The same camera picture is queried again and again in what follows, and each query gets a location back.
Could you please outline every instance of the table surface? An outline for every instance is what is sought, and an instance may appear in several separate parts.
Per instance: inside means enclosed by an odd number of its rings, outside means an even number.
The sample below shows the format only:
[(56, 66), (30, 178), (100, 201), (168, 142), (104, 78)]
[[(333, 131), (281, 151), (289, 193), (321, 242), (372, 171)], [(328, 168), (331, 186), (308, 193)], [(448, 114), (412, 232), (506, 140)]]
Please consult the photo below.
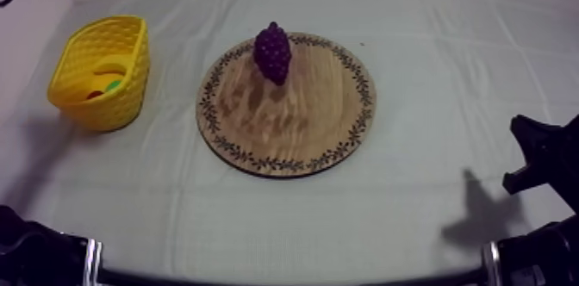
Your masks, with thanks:
[[(146, 19), (140, 116), (89, 134), (46, 100), (66, 38), (99, 17)], [(377, 109), (329, 171), (271, 181), (204, 144), (196, 93), (224, 51), (271, 21), (356, 54)], [(579, 114), (579, 17), (511, 0), (99, 0), (73, 7), (0, 128), (0, 202), (101, 240), (105, 264), (238, 283), (348, 283), (479, 263), (479, 246), (565, 218), (547, 187), (509, 197), (517, 114)]]

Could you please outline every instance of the purple grapes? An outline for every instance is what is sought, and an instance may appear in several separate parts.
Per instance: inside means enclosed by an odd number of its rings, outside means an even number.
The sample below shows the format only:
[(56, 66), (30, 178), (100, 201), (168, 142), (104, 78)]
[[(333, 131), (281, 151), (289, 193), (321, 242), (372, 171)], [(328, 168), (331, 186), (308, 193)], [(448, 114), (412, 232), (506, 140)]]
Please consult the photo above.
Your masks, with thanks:
[(264, 77), (281, 86), (285, 83), (290, 70), (291, 51), (288, 35), (277, 23), (261, 32), (255, 39), (253, 59)]

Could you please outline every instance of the plastic basket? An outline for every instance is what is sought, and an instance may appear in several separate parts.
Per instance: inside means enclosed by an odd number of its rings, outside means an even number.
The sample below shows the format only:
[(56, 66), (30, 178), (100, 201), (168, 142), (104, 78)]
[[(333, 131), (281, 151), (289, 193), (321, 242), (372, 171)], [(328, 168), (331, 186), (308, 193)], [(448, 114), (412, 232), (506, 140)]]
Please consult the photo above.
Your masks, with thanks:
[[(87, 99), (98, 67), (107, 64), (123, 77), (101, 96)], [(140, 111), (150, 58), (146, 23), (136, 16), (111, 16), (79, 29), (66, 44), (48, 87), (48, 100), (79, 125), (110, 131)]]

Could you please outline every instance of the wooden plate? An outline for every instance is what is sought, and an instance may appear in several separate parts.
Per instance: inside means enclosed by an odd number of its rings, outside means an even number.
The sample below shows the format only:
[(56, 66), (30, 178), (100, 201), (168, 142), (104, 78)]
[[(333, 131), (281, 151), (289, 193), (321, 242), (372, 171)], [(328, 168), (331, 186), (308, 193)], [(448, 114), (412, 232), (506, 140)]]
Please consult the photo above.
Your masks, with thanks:
[(261, 177), (325, 170), (360, 145), (372, 123), (372, 78), (349, 51), (319, 36), (290, 33), (289, 75), (278, 87), (253, 62), (253, 40), (222, 55), (197, 94), (196, 118), (209, 147)]

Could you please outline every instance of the leaf pattern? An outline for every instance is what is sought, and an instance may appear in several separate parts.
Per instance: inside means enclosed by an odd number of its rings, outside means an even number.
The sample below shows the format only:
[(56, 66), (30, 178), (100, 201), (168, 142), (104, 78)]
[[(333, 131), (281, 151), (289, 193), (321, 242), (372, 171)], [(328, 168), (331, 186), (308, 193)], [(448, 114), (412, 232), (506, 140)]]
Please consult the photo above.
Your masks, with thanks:
[(215, 106), (215, 91), (221, 84), (221, 77), (225, 68), (236, 59), (253, 50), (253, 44), (247, 43), (232, 52), (224, 54), (217, 65), (211, 70), (208, 82), (202, 87), (203, 93), (199, 106), (202, 109), (202, 116), (208, 123), (208, 130), (215, 137), (214, 146), (226, 152), (229, 157), (240, 164), (249, 164), (253, 169), (261, 171), (318, 171), (335, 165), (348, 156), (353, 149), (362, 143), (361, 137), (365, 133), (368, 121), (372, 117), (371, 109), (373, 104), (370, 93), (370, 81), (364, 76), (362, 66), (343, 48), (335, 46), (331, 41), (311, 36), (291, 34), (288, 39), (296, 45), (306, 45), (309, 47), (324, 47), (330, 49), (333, 54), (340, 60), (342, 65), (352, 72), (352, 79), (356, 81), (356, 91), (359, 94), (360, 102), (364, 106), (356, 121), (348, 130), (347, 141), (339, 142), (334, 148), (327, 149), (320, 157), (310, 159), (307, 163), (296, 161), (295, 159), (278, 159), (266, 157), (256, 159), (252, 152), (247, 152), (241, 146), (229, 142), (224, 135), (219, 135), (221, 131), (219, 120), (217, 119), (217, 108)]

